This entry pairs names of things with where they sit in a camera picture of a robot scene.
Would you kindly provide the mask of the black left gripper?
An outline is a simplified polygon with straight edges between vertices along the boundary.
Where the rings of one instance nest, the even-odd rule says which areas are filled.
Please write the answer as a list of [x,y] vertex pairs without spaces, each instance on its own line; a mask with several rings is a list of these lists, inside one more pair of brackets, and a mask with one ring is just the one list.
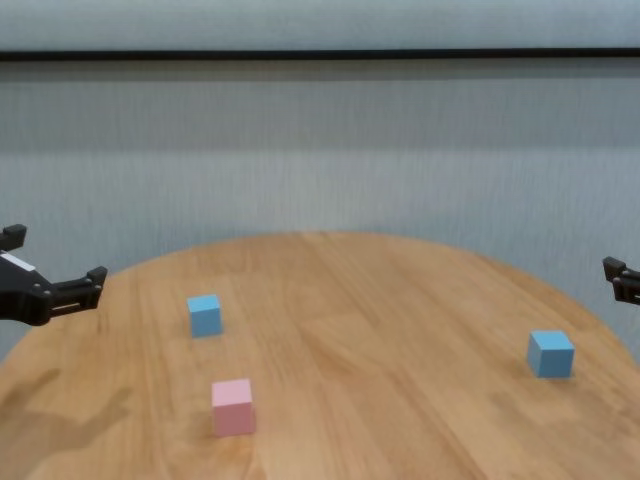
[[[24,245],[27,227],[14,224],[2,228],[0,249]],[[88,271],[84,277],[51,284],[34,266],[1,252],[1,319],[42,326],[51,316],[62,316],[98,307],[108,269]]]

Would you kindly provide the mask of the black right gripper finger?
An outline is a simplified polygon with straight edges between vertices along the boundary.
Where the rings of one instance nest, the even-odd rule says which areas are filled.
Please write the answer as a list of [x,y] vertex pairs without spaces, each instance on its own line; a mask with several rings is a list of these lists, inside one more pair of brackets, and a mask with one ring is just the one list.
[[605,279],[612,285],[616,301],[638,305],[640,278],[639,272],[614,257],[602,260]]

